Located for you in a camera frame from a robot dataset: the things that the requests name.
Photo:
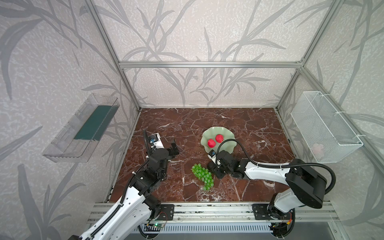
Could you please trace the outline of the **red fake fruit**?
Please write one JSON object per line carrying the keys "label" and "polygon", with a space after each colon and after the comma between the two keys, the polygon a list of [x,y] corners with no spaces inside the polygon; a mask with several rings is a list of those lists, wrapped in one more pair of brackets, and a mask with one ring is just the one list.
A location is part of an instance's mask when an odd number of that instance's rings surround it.
{"label": "red fake fruit", "polygon": [[222,143],[224,141],[224,136],[221,134],[217,134],[215,140],[217,143]]}
{"label": "red fake fruit", "polygon": [[214,148],[216,146],[216,142],[213,139],[209,139],[207,145],[209,148]]}

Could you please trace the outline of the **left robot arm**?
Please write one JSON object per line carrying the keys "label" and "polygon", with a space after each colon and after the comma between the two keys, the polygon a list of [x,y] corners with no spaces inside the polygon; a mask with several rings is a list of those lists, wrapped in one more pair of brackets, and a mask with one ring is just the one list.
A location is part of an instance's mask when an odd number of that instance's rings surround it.
{"label": "left robot arm", "polygon": [[168,161],[179,154],[175,142],[170,148],[161,148],[160,143],[149,150],[143,168],[132,176],[113,207],[80,236],[70,236],[71,240],[123,240],[140,224],[159,216],[161,202],[152,192],[166,179]]}

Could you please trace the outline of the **green fake grape bunch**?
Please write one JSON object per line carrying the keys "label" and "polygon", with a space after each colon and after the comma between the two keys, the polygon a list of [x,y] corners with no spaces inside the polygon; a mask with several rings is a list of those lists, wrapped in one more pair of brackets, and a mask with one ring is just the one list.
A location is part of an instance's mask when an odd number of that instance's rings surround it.
{"label": "green fake grape bunch", "polygon": [[214,179],[211,172],[208,169],[202,167],[201,164],[194,164],[192,166],[192,172],[200,181],[204,183],[203,190],[209,191],[214,186]]}

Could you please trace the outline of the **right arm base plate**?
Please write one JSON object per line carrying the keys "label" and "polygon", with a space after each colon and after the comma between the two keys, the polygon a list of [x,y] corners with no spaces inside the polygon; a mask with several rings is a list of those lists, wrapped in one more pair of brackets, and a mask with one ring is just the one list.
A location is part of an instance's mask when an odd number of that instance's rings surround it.
{"label": "right arm base plate", "polygon": [[252,212],[255,220],[288,221],[291,219],[293,210],[283,213],[274,207],[269,207],[269,204],[252,204]]}

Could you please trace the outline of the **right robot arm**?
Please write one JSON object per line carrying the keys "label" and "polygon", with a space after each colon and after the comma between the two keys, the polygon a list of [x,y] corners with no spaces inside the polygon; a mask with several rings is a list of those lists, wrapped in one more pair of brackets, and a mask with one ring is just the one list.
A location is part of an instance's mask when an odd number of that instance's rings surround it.
{"label": "right robot arm", "polygon": [[267,214],[277,219],[289,211],[302,206],[320,209],[326,194],[327,180],[311,166],[299,159],[291,163],[261,164],[250,160],[236,160],[227,151],[218,154],[211,150],[207,167],[216,177],[226,175],[244,180],[263,180],[289,187],[273,195],[267,207]]}

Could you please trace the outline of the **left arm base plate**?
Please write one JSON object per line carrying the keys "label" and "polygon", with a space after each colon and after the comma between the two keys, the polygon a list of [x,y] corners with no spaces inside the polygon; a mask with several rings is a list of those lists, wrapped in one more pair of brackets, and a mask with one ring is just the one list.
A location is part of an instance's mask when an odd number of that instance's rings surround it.
{"label": "left arm base plate", "polygon": [[175,205],[161,204],[152,210],[150,220],[172,221],[175,213]]}

